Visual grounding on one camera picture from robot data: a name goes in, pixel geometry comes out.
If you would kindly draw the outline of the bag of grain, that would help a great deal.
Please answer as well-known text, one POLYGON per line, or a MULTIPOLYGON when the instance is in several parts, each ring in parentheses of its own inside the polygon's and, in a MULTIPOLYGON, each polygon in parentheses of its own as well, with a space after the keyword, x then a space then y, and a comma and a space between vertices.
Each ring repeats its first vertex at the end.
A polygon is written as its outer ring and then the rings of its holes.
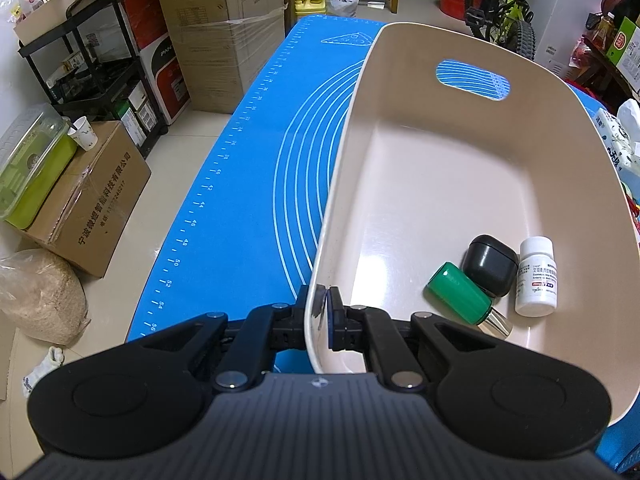
POLYGON ((74 269, 42 248, 1 259, 1 311, 26 336, 56 346, 71 344, 89 323, 74 269))

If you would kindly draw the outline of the green bottle with silver cap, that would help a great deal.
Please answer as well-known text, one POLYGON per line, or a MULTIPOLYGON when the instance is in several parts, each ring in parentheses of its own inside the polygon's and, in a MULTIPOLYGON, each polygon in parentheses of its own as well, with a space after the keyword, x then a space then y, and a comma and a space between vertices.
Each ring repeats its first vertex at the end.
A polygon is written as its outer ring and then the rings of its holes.
POLYGON ((512 324, 492 305, 492 300, 452 262, 443 263, 426 284, 427 290, 466 324, 506 339, 512 324))

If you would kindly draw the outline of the blue silicone baking mat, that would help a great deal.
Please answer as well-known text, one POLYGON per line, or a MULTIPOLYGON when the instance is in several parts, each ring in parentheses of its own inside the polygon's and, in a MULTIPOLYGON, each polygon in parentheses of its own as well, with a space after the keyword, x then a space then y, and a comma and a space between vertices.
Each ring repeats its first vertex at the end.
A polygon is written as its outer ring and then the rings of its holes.
MULTIPOLYGON (((345 120, 385 25, 305 18, 259 74, 178 211, 143 289, 139 338, 207 308, 242 318, 311 282, 345 120)), ((639 442, 639 393, 600 447, 625 467, 639 442)))

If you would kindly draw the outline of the beige plastic storage bin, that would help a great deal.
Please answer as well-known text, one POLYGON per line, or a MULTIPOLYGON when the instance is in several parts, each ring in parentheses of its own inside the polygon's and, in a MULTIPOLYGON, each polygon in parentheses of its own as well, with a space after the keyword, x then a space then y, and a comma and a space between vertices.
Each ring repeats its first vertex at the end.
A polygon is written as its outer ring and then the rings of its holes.
POLYGON ((423 24, 381 28, 337 151, 312 287, 406 320, 451 310, 426 289, 483 234, 550 238, 559 299, 499 301, 510 341, 588 370, 623 418, 639 392, 639 247, 589 113, 543 67, 423 24))

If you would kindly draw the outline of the green white carton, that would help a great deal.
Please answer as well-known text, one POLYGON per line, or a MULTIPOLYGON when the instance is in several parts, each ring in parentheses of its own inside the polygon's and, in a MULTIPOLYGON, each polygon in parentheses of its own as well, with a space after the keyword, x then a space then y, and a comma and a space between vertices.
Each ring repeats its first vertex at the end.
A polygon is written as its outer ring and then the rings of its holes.
POLYGON ((629 18, 624 18, 616 32, 606 57, 614 64, 633 92, 640 87, 640 30, 629 18))

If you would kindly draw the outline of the black earbud case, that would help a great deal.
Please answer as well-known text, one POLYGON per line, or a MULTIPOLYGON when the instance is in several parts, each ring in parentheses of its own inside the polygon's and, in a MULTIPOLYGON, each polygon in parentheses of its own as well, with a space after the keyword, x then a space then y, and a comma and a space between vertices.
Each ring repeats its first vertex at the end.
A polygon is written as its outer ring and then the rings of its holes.
POLYGON ((501 298, 515 281, 518 254, 493 236, 479 235, 469 244, 461 270, 487 296, 501 298))

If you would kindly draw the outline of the black metal shelf rack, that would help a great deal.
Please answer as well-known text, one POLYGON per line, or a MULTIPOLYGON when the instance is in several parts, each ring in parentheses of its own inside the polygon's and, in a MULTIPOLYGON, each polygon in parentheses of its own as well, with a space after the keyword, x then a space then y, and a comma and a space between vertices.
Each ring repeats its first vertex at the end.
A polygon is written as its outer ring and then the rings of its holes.
POLYGON ((118 120, 143 156, 148 156, 168 125, 145 75, 140 55, 128 32, 126 16, 117 0, 76 0, 65 11, 62 24, 28 44, 18 45, 52 106, 70 119, 85 116, 93 122, 118 120), (82 31, 103 11, 115 19, 116 38, 125 52, 108 60, 96 52, 82 31), (35 56, 62 42, 70 70, 44 76, 35 56))

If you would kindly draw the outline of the brown cardboard box on floor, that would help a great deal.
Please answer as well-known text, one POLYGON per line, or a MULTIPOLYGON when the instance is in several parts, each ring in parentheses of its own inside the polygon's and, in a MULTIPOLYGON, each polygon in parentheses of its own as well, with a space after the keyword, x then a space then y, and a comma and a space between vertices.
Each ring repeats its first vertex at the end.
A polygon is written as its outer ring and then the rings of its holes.
POLYGON ((96 122, 96 146, 79 150, 24 235, 103 278, 151 169, 121 122, 96 122))

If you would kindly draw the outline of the green plastic lidded container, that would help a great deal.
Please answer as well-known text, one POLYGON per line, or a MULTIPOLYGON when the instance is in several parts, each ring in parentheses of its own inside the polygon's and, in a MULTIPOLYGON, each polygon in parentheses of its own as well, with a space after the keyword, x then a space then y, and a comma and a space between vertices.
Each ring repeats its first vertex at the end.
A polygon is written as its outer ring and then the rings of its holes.
POLYGON ((26 108, 1 135, 1 219, 26 230, 78 145, 48 103, 26 108))

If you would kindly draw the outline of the white paper cup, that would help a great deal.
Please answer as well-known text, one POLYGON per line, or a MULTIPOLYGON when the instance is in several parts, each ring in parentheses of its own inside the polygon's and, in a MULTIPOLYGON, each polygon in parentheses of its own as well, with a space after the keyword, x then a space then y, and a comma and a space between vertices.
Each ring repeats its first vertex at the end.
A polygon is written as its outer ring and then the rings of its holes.
POLYGON ((86 116, 72 122, 67 135, 85 152, 91 151, 98 144, 98 136, 86 116))

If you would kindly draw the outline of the green black bicycle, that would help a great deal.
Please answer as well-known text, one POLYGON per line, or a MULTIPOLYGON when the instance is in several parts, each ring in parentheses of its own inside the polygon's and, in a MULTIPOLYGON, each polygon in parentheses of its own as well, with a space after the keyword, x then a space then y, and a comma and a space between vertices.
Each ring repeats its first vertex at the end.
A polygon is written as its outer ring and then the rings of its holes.
POLYGON ((464 0, 464 21, 472 35, 533 61, 534 12, 527 0, 464 0))

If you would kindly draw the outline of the white pill bottle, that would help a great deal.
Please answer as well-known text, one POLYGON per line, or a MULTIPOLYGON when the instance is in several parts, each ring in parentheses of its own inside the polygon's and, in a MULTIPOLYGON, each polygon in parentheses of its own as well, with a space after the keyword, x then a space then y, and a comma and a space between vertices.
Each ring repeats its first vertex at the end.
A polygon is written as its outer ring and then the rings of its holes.
POLYGON ((545 236, 523 240, 515 283, 515 312, 526 318, 552 314, 558 305, 558 288, 552 240, 545 236))

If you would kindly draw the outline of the white refrigerator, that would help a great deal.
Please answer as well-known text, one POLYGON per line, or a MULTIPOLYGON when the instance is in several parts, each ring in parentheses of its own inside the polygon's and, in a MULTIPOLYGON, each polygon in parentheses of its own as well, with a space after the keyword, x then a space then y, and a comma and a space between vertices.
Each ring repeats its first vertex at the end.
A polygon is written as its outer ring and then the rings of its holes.
POLYGON ((527 0, 534 12, 534 61, 556 76, 565 77, 568 62, 585 30, 590 13, 600 12, 601 0, 527 0))

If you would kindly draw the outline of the large stacked cardboard boxes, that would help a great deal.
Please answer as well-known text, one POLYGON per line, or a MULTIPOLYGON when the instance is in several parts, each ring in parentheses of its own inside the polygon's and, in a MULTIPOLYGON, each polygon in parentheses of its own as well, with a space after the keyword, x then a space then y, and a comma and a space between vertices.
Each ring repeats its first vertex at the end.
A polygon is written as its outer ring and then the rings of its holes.
POLYGON ((192 107, 231 114, 285 36, 284 0, 160 0, 192 107))

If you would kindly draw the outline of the floral tissue box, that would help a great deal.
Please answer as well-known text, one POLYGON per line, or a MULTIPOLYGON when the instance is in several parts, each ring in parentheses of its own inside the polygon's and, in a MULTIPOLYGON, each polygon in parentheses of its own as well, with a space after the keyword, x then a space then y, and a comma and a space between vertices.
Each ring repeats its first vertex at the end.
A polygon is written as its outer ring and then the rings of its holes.
POLYGON ((639 201, 639 103, 628 99, 612 115, 604 108, 592 121, 604 147, 611 157, 618 177, 631 196, 639 201))

